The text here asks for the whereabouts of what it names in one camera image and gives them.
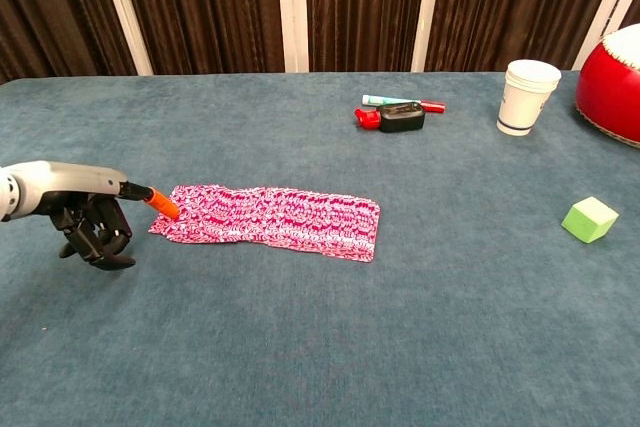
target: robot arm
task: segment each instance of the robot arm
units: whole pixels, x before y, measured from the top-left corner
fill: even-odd
[[[180,215],[178,207],[160,192],[130,182],[117,170],[42,160],[0,169],[2,222],[49,216],[68,242],[60,257],[78,253],[102,270],[135,264],[131,257],[118,255],[132,232],[117,199],[144,201],[172,219]]]

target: red inflatable ball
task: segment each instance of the red inflatable ball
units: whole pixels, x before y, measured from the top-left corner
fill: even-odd
[[[640,148],[640,24],[606,35],[591,52],[576,107],[602,132]]]

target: brown curtain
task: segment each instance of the brown curtain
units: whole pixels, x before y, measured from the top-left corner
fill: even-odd
[[[427,71],[501,71],[516,58],[570,69],[601,0],[436,0]]]
[[[420,0],[307,0],[311,71],[408,71]]]
[[[112,0],[0,0],[0,83],[136,73]]]
[[[640,0],[633,0],[629,6],[627,15],[625,15],[624,20],[620,25],[620,28],[638,23],[640,23]]]
[[[132,0],[156,74],[282,72],[280,0]]]

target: green foam block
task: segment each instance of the green foam block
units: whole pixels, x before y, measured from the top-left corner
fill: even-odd
[[[587,197],[571,206],[562,227],[588,244],[603,237],[617,218],[616,211],[595,197]]]

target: pink cloth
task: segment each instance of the pink cloth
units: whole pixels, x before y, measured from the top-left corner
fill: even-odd
[[[380,207],[369,199],[278,187],[179,185],[172,221],[158,214],[149,232],[180,243],[258,242],[330,257],[373,260]]]

